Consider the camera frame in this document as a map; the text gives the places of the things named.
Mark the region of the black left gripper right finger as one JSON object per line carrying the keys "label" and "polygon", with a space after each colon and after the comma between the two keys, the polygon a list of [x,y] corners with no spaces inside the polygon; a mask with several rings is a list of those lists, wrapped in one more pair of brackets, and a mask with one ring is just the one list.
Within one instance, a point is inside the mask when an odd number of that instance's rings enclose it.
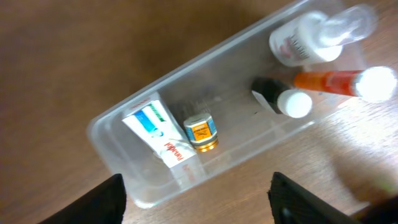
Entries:
{"label": "black left gripper right finger", "polygon": [[273,173],[267,194],[277,224],[359,224],[281,172]]}

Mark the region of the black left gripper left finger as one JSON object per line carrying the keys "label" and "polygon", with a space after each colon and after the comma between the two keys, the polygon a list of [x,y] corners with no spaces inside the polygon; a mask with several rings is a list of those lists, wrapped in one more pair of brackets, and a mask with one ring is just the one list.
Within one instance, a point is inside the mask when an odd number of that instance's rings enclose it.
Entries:
{"label": "black left gripper left finger", "polygon": [[121,174],[114,174],[40,224],[122,224],[127,194]]}

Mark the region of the white Panadol medicine box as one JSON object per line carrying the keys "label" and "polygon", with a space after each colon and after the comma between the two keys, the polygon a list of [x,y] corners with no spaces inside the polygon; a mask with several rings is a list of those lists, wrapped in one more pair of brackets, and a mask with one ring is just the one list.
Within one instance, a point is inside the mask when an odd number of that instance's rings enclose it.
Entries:
{"label": "white Panadol medicine box", "polygon": [[169,168],[196,155],[160,100],[150,101],[125,117],[123,123],[138,135]]}

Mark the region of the dark bottle white cap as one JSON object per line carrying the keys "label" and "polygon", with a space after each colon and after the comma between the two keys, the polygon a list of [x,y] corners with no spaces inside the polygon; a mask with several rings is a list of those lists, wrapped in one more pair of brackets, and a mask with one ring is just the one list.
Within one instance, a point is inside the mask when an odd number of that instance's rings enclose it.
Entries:
{"label": "dark bottle white cap", "polygon": [[291,118],[303,118],[313,108],[312,98],[304,91],[291,89],[271,78],[256,78],[251,85],[251,93],[265,109]]}

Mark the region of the small gold-lid balm jar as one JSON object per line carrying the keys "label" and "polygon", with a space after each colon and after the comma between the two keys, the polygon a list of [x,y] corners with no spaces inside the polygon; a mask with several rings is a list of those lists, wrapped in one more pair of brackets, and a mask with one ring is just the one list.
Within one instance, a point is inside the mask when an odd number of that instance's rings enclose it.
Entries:
{"label": "small gold-lid balm jar", "polygon": [[183,122],[192,146],[198,152],[207,152],[218,145],[218,131],[209,113],[196,114]]}

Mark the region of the orange tube white cap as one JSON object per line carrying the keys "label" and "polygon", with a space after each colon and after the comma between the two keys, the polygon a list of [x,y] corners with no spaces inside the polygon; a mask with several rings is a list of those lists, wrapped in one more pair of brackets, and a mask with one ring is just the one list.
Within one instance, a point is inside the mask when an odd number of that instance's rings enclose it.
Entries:
{"label": "orange tube white cap", "polygon": [[397,76],[389,67],[365,70],[300,72],[294,77],[296,88],[359,97],[378,103],[389,100],[397,88]]}

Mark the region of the white spray bottle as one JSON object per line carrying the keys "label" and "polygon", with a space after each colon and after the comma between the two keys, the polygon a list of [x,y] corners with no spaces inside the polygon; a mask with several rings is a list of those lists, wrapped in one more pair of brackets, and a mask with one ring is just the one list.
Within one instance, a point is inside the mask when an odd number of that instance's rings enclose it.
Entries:
{"label": "white spray bottle", "polygon": [[288,67],[331,62],[343,46],[369,37],[377,26],[373,8],[358,4],[333,16],[310,11],[273,31],[269,47]]}

